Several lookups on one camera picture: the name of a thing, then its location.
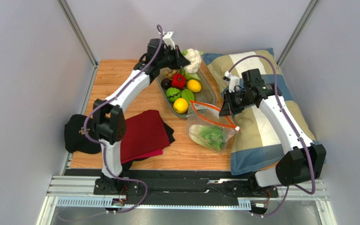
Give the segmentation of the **white toy cauliflower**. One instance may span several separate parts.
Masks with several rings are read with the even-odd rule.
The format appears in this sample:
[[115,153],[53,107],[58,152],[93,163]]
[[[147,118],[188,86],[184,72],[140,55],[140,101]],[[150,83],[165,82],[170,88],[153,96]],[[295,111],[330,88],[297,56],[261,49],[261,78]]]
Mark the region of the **white toy cauliflower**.
[[195,49],[186,49],[182,52],[182,55],[190,62],[189,65],[185,66],[185,72],[188,74],[196,73],[202,63],[202,52]]

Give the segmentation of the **clear orange-zip plastic bag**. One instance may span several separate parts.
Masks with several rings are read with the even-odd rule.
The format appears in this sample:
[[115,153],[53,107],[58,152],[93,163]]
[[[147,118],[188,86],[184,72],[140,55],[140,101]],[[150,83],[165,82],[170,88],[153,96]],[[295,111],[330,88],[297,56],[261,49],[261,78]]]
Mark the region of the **clear orange-zip plastic bag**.
[[198,101],[190,101],[189,109],[187,112],[186,128],[186,133],[188,134],[188,129],[190,128],[190,126],[195,124],[221,127],[224,132],[224,138],[226,143],[220,152],[211,150],[218,154],[225,151],[229,140],[240,131],[240,127],[235,125],[235,123],[229,116],[220,117],[219,112],[220,109],[214,105]]

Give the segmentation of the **toy lettuce head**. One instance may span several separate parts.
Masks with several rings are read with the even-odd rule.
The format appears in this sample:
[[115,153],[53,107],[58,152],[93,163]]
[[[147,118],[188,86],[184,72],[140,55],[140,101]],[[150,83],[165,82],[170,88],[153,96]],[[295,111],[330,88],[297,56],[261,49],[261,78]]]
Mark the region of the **toy lettuce head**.
[[226,143],[223,129],[218,126],[191,125],[188,135],[195,143],[216,152],[220,152]]

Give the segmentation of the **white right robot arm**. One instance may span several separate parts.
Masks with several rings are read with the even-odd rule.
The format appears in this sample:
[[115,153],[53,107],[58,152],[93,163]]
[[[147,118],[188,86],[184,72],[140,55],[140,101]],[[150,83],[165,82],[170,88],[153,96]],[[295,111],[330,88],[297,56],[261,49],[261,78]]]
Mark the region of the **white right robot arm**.
[[325,163],[326,149],[322,144],[315,144],[302,131],[286,106],[277,84],[266,83],[259,69],[243,72],[242,86],[239,86],[239,77],[228,71],[223,79],[229,87],[224,91],[224,103],[219,115],[236,115],[246,107],[255,105],[271,123],[284,151],[284,156],[274,168],[255,172],[256,184],[260,187],[287,187],[318,179]]

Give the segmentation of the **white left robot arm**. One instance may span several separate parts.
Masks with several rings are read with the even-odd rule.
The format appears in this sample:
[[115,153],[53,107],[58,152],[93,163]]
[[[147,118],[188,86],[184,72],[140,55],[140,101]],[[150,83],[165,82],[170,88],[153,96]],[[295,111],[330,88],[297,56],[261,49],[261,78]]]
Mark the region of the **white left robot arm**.
[[161,69],[180,69],[189,64],[167,34],[163,38],[151,39],[147,53],[135,65],[128,79],[112,95],[94,102],[92,130],[101,145],[104,176],[118,179],[122,173],[120,145],[127,129],[124,113],[129,105],[160,75]]

